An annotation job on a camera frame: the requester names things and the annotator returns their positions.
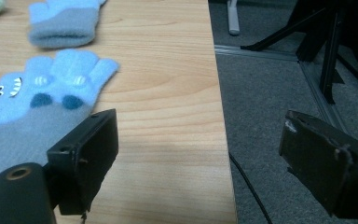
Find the dark blue dot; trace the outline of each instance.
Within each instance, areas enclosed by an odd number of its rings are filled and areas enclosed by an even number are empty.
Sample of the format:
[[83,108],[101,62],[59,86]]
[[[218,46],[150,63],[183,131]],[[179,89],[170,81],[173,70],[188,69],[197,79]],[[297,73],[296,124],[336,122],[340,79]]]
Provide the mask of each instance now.
[[31,108],[38,108],[43,105],[51,105],[53,101],[51,96],[45,93],[38,93],[31,101]]
[[83,104],[84,104],[84,102],[80,98],[78,98],[77,96],[74,96],[74,95],[66,95],[62,99],[63,107],[65,107],[66,109],[69,109],[69,110],[78,109]]

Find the wood grain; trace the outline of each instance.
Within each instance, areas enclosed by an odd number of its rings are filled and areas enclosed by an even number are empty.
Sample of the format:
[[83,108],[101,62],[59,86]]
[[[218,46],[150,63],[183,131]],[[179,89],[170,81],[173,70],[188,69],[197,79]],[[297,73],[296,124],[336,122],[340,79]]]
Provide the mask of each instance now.
[[[0,14],[0,76],[56,52],[27,40],[32,2]],[[207,0],[108,0],[80,49],[120,63],[95,106],[117,110],[120,151],[88,223],[235,223]]]

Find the tripod leg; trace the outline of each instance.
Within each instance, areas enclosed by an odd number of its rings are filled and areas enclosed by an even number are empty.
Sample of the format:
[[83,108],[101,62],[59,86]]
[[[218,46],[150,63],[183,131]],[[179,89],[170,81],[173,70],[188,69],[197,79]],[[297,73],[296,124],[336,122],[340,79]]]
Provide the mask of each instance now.
[[284,39],[285,37],[289,36],[293,32],[295,32],[298,29],[300,29],[301,27],[303,27],[303,26],[311,23],[312,21],[318,19],[321,15],[323,15],[325,10],[326,10],[326,8],[324,7],[322,9],[312,13],[311,15],[309,15],[308,17],[304,18],[301,21],[294,22],[292,24],[286,25],[281,30],[279,30],[276,33],[268,36],[267,38],[261,40],[260,42],[257,42],[257,43],[255,43],[253,45],[250,45],[250,46],[241,46],[241,49],[248,49],[248,50],[253,50],[253,51],[260,51],[262,49],[265,49],[265,48],[275,44],[276,42]]
[[324,53],[324,65],[322,68],[322,75],[319,88],[322,91],[327,103],[333,105],[333,77],[336,70],[336,60],[339,46],[339,39],[341,37],[342,22],[344,20],[346,8],[341,7],[337,10],[330,25],[330,33],[327,38],[327,43]]
[[337,58],[358,80],[358,71],[347,60],[345,60],[341,55],[338,54]]
[[330,25],[324,22],[331,18],[328,14],[326,12],[326,15],[311,27],[298,47],[296,55],[301,62],[312,62],[326,42]]

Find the glove cuff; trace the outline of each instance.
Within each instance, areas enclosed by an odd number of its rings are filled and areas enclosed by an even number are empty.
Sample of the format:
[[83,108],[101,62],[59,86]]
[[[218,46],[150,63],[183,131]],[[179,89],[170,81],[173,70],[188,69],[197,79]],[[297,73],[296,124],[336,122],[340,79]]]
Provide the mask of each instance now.
[[29,41],[41,48],[71,48],[89,43],[95,37],[99,10],[68,8],[56,16],[32,24]]

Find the black cable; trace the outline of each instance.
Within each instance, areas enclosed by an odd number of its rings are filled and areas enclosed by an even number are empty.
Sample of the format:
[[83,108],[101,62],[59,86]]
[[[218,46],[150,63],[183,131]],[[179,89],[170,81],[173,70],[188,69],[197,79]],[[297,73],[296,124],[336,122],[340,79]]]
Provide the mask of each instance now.
[[243,179],[246,182],[246,185],[248,186],[249,190],[252,192],[253,196],[255,197],[255,200],[257,201],[258,206],[260,207],[261,211],[263,212],[264,217],[267,220],[268,224],[272,224],[271,218],[269,217],[269,213],[266,210],[266,207],[264,206],[264,204],[261,202],[260,198],[258,197],[257,193],[255,192],[254,187],[252,186],[251,181],[249,180],[248,176],[246,175],[246,173],[242,170],[240,164],[237,162],[237,160],[235,160],[235,158],[231,155],[231,153],[228,152],[229,158],[232,160],[232,162],[234,163],[234,165],[237,167],[237,169],[240,171]]

